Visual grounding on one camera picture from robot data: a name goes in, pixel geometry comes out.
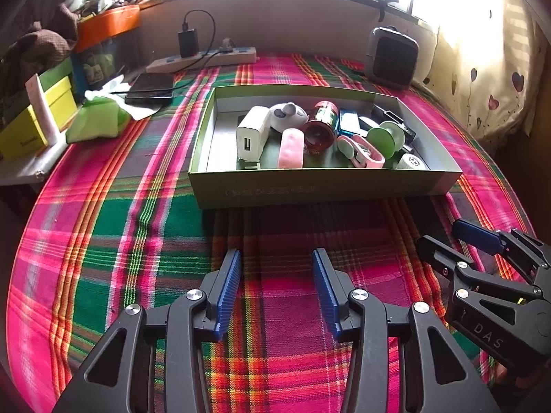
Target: black smartphone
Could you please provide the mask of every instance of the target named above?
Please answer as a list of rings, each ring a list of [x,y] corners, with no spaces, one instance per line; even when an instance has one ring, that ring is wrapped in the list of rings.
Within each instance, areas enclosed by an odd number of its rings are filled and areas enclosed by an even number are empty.
[[[141,73],[126,94],[127,104],[170,104],[174,96],[172,73]]]

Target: cream curtain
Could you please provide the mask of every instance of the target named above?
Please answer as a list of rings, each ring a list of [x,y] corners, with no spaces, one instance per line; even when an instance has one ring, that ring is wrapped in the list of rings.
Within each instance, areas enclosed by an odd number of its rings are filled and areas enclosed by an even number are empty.
[[[490,154],[529,135],[547,41],[523,0],[440,0],[425,84]]]

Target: black speaker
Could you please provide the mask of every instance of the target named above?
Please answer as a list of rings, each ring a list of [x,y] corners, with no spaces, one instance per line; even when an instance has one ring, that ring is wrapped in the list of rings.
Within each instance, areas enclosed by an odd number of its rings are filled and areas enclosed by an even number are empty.
[[[395,27],[375,28],[367,43],[365,75],[379,84],[409,87],[417,66],[419,45]]]

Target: red can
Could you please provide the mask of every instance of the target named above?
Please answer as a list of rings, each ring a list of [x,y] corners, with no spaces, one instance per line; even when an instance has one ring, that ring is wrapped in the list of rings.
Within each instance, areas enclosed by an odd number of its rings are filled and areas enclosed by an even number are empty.
[[[339,109],[328,100],[322,100],[314,106],[310,119],[304,126],[304,143],[309,150],[322,152],[333,145],[337,138]]]

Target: pink plastic object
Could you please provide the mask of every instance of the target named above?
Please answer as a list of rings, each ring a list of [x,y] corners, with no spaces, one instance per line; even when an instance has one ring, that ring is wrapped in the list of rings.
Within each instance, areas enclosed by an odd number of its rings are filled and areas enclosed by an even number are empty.
[[[283,131],[279,148],[278,169],[302,168],[304,158],[304,133],[299,129]]]
[[[381,152],[360,135],[352,135],[351,138],[340,136],[337,138],[337,147],[356,168],[380,169],[385,164]]]

